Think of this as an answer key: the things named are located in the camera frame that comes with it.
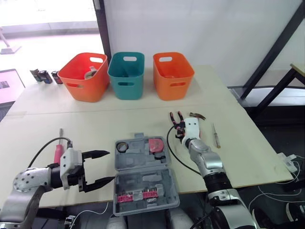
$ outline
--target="basket handle hole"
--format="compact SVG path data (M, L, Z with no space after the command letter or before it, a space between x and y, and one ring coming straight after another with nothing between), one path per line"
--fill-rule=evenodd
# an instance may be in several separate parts
M131 82L119 82L119 86L134 86L134 83Z
M186 83L185 82L180 82L180 83L171 83L171 87L177 87L177 86L184 86Z
M67 83L67 85L68 85L69 87L79 87L79 88L83 88L83 87L84 87L83 85L74 84L74 83Z
M96 62L96 63L103 63L103 59L102 58L98 58L98 57L90 57L90 61L91 62Z
M137 58L135 56L124 56L124 61L137 61Z
M168 62L168 61L172 61L173 58L171 56L167 56L167 57L160 57L159 62Z

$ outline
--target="open tool case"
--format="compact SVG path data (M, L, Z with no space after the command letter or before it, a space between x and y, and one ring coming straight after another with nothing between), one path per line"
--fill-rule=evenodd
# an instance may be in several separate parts
M144 137L115 144L113 213L125 216L179 206L170 158L162 137Z

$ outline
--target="robotic hand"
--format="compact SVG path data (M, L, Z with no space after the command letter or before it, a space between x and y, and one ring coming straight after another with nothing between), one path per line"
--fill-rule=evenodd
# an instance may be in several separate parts
M208 189L208 199L213 207L210 218L216 229L257 229L250 212L232 188L224 165L219 155L200 140L199 122L197 118L183 119L180 112L180 123L176 123L170 113L174 128L182 145L190 153L191 160L198 166Z
M94 150L81 153L69 147L61 156L61 165L51 164L46 168L27 168L17 174L13 190L0 211L0 228L31 228L39 208L39 201L45 192L54 188L79 185L79 191L90 192L99 189L114 177L104 177L87 185L83 162L87 158L99 158L109 154Z

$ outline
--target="screwdriver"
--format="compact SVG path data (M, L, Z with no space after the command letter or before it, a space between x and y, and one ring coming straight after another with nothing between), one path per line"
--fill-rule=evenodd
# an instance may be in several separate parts
M63 129L59 129L59 137L63 137ZM59 139L58 145L56 145L55 156L54 156L54 163L61 164L61 156L63 154L63 145L62 139Z
M219 138L218 138L218 134L217 134L217 132L215 130L214 123L213 123L213 130L214 130L214 138L215 138L216 147L220 148Z

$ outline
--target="white table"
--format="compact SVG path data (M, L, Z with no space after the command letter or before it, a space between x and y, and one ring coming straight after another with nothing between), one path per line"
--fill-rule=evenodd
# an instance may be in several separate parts
M184 117L189 112L206 116L205 121L199 121L202 140L220 155L234 187L292 179L275 151L212 68L198 66L194 69L196 75L189 92L179 101L158 99L153 86L148 83L152 80L150 74L145 75L143 98L137 101L116 99L110 90L100 102L91 104L73 100L62 85L39 84L26 88L0 123L1 170L4 173L1 176L0 206L11 191L15 175L26 168L42 145L57 137L59 128L63 128L64 135L73 140L75 149L111 152L99 159L86 160L86 179L91 183L116 174L115 141L133 138L134 133L139 132L166 137L171 127L170 111L181 111ZM214 146L212 122L221 149ZM174 131L170 135L170 144L183 162L196 168L187 150L174 138ZM46 148L34 166L50 164L54 150L55 144ZM202 177L180 165L174 157L170 167L174 170L179 193L206 191ZM53 190L43 195L40 206L74 205L112 198L113 181L86 194L79 193L77 186L68 191L62 188Z

